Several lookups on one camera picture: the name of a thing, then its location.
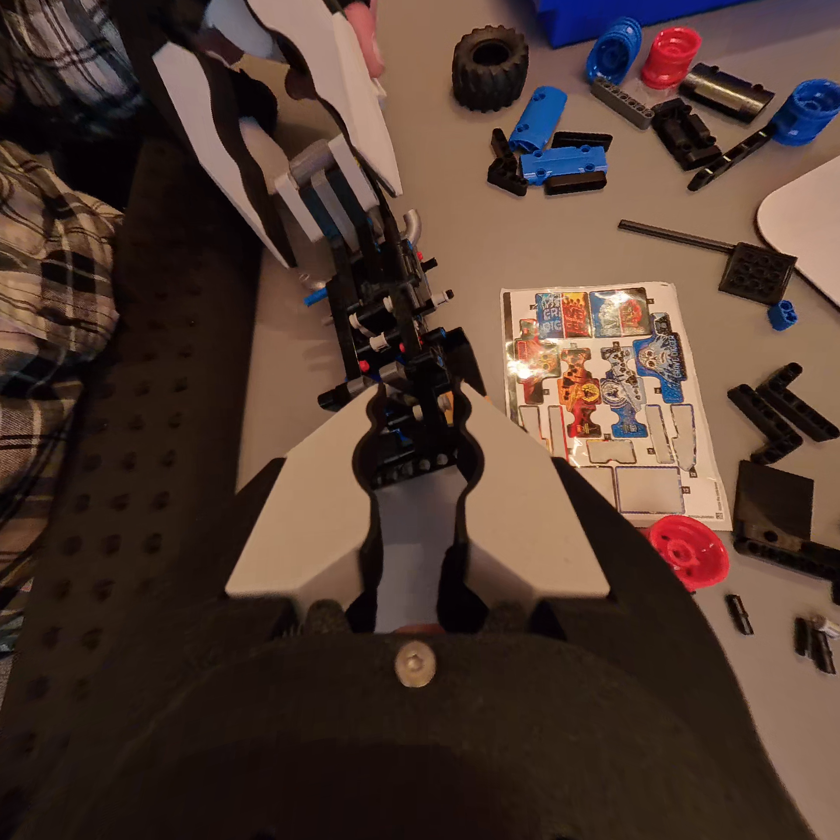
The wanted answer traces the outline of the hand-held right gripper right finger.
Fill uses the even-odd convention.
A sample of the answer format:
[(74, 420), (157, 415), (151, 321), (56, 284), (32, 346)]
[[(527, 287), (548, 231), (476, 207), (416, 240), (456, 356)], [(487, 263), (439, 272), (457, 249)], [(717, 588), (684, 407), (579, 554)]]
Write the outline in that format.
[(453, 396), (465, 488), (438, 585), (442, 628), (472, 634), (498, 607), (528, 621), (544, 601), (606, 598), (610, 585), (548, 449), (472, 386)]

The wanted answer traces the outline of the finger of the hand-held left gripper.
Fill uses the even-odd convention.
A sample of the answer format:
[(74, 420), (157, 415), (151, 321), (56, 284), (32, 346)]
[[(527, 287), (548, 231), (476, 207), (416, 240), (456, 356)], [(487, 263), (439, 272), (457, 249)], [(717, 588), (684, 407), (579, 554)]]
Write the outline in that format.
[(228, 71), (181, 46), (153, 55), (178, 123), (198, 163), (268, 251), (286, 268), (298, 265), (277, 204), (289, 173), (279, 144), (252, 118), (241, 118)]
[(279, 39), (287, 58), (300, 57), (317, 98), (332, 111), (352, 151), (391, 196), (402, 195), (376, 87), (341, 6), (322, 1), (254, 1), (249, 8)]

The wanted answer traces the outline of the toy car chassis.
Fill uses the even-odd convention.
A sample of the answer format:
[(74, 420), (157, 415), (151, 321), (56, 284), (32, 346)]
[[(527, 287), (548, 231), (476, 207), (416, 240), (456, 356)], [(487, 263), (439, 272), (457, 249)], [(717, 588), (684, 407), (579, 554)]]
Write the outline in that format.
[(325, 322), (343, 364), (341, 383), (318, 396), (321, 409), (336, 413), (367, 387), (384, 386), (376, 487), (456, 466), (454, 386), (487, 391), (464, 330), (428, 322), (454, 292), (430, 285), (437, 261), (418, 250), (418, 212), (397, 223), (342, 135), (293, 158), (275, 190), (310, 240), (329, 244), (332, 257), (332, 277), (304, 300), (307, 307), (329, 304)]

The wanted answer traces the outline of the grey desk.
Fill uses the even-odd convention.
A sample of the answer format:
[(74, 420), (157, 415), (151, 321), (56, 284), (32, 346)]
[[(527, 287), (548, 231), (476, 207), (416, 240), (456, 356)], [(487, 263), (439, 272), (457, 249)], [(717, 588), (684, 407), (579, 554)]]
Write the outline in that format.
[[(421, 250), (438, 262), (434, 287), (455, 293), (434, 322), (465, 330), (493, 404), (505, 406), (500, 290), (595, 286), (621, 276), (677, 287), (730, 504), (739, 462), (762, 438), (729, 402), (728, 389), (759, 384), (797, 362), (803, 374), (794, 393), (838, 420), (838, 311), (800, 276), (789, 285), (799, 322), (775, 332), (759, 305), (718, 292), (723, 255), (616, 229), (628, 218), (733, 244), (758, 242), (753, 220), (763, 199), (838, 155), (838, 119), (815, 142), (798, 149), (771, 143), (691, 193), (691, 175), (653, 132), (636, 130), (590, 94), (582, 76), (589, 45), (548, 48), (529, 3), (380, 2), (378, 19), (385, 116), (404, 188), (395, 213), (415, 208), (421, 214)], [(771, 113), (803, 80), (838, 81), (838, 2), (746, 3), (681, 23), (701, 35), (701, 61), (773, 90)], [(523, 105), (482, 114), (452, 99), (454, 47), (485, 25), (525, 34), (524, 94), (541, 85), (566, 91), (564, 129), (613, 136), (604, 190), (547, 197), (538, 189), (519, 198), (487, 184), (491, 131), (510, 131)], [(343, 369), (322, 323), (324, 305), (307, 310), (299, 278), (272, 258), (262, 270), (240, 487), (324, 422), (317, 396)], [(448, 504), (463, 485), (457, 470), (446, 469), (382, 494), (385, 576), (377, 631), (433, 620), (439, 566), (452, 539)], [(725, 592), (741, 596), (753, 637), (735, 629)], [(838, 620), (830, 586), (735, 553), (724, 584), (701, 591), (696, 601), (788, 791), (819, 838), (838, 838), (838, 676), (796, 656), (791, 639), (797, 616)]]

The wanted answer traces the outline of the black perforated pad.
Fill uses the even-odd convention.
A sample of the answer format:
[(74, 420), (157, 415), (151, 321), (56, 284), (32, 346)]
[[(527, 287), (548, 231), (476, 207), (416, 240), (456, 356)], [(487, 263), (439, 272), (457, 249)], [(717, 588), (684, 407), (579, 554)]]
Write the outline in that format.
[(143, 145), (2, 705), (2, 838), (106, 758), (184, 642), (165, 574), (233, 497), (262, 246), (174, 140)]

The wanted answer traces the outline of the colourful sticker sheet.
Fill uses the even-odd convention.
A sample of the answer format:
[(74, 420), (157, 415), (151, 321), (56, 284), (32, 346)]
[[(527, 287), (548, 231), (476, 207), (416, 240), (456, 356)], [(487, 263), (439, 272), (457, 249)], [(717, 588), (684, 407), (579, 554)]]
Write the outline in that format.
[(638, 528), (732, 520), (676, 287), (500, 293), (506, 411)]

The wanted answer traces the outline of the black small angled beam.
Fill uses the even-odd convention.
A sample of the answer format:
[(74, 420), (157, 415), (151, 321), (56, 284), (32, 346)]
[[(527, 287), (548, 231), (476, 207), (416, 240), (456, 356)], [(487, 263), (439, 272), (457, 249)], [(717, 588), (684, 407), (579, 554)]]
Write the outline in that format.
[(519, 158), (511, 149), (508, 138), (500, 128), (493, 129), (490, 147), (495, 159), (488, 167), (487, 182), (514, 196), (525, 196), (529, 189), (529, 182), (522, 175)]

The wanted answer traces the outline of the blue curved toy panel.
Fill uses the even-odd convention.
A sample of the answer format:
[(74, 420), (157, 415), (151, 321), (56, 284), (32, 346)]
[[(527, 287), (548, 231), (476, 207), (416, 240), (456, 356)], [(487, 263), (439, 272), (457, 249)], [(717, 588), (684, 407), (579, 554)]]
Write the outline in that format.
[(543, 150), (553, 137), (567, 101), (568, 95), (559, 88), (537, 87), (511, 132), (511, 150), (525, 154)]

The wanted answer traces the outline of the blue tagged storage bin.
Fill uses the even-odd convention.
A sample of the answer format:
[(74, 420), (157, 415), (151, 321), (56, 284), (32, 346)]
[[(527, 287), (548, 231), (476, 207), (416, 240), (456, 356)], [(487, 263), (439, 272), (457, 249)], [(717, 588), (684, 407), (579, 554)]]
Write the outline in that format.
[(531, 1), (539, 26), (553, 49), (592, 40), (619, 17), (640, 25), (664, 23), (741, 5), (743, 1)]

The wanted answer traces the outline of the grey toy beam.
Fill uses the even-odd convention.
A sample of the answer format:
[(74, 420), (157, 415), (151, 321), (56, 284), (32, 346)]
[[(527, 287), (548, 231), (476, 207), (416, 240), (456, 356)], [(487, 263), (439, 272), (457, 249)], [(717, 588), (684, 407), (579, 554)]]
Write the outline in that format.
[(596, 99), (635, 128), (646, 131), (651, 127), (655, 117), (654, 111), (605, 77), (596, 77), (591, 83), (590, 91)]

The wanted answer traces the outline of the small grey black pins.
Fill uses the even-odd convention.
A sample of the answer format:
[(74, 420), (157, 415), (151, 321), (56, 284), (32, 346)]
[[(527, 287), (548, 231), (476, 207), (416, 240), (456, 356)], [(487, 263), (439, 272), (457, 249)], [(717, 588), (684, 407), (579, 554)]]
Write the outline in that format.
[(835, 676), (838, 673), (832, 647), (838, 639), (839, 624), (828, 617), (797, 616), (793, 621), (795, 654), (809, 658), (817, 670), (829, 676)]

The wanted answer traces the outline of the black square grid plate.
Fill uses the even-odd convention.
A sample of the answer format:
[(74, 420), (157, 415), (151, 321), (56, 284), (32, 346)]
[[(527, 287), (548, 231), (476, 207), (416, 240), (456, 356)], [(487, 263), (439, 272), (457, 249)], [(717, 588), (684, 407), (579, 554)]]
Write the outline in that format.
[(795, 256), (737, 243), (731, 249), (718, 289), (771, 307), (784, 298), (796, 263)]

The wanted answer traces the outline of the black curved toy panel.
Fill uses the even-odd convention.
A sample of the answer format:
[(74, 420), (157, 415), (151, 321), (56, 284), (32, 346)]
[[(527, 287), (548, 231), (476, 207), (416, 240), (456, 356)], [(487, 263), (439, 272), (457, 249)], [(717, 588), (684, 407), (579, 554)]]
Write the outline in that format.
[(775, 96), (758, 83), (701, 62), (689, 70), (678, 91), (681, 96), (744, 124), (758, 118)]

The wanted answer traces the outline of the black toy frame piece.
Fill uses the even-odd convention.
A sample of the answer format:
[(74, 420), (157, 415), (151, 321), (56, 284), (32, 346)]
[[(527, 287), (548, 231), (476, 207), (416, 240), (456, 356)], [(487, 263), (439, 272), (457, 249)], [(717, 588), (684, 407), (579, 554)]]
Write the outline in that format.
[(716, 137), (681, 98), (653, 107), (652, 128), (683, 172), (705, 167), (721, 155)]

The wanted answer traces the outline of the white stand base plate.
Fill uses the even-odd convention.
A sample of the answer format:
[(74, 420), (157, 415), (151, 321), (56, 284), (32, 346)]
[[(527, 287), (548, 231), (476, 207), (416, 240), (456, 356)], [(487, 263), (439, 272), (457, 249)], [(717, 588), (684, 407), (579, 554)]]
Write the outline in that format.
[(756, 224), (763, 240), (795, 256), (797, 271), (839, 308), (839, 158), (768, 195)]

